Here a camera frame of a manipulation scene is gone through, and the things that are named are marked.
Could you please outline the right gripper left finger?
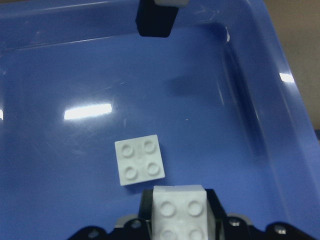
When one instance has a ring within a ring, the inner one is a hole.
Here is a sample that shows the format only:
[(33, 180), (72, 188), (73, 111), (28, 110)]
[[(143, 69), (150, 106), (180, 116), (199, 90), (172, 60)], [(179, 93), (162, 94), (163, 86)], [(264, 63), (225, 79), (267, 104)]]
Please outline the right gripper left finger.
[(141, 194), (138, 217), (144, 220), (152, 219), (152, 209), (153, 209), (153, 190), (144, 190)]

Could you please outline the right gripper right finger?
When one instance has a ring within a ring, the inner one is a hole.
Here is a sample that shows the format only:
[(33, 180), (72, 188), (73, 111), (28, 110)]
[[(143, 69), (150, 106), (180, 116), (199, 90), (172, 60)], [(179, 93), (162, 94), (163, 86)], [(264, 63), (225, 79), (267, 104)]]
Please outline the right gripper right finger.
[(227, 218), (227, 214), (213, 189), (205, 189), (207, 200), (216, 221), (223, 222)]

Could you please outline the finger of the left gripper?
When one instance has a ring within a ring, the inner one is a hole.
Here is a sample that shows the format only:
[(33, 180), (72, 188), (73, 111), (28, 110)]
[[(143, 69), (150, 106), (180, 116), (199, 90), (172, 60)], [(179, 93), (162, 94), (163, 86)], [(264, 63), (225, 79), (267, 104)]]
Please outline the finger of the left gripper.
[(135, 18), (139, 35), (169, 37), (178, 11), (178, 7), (157, 5), (154, 0), (140, 0)]

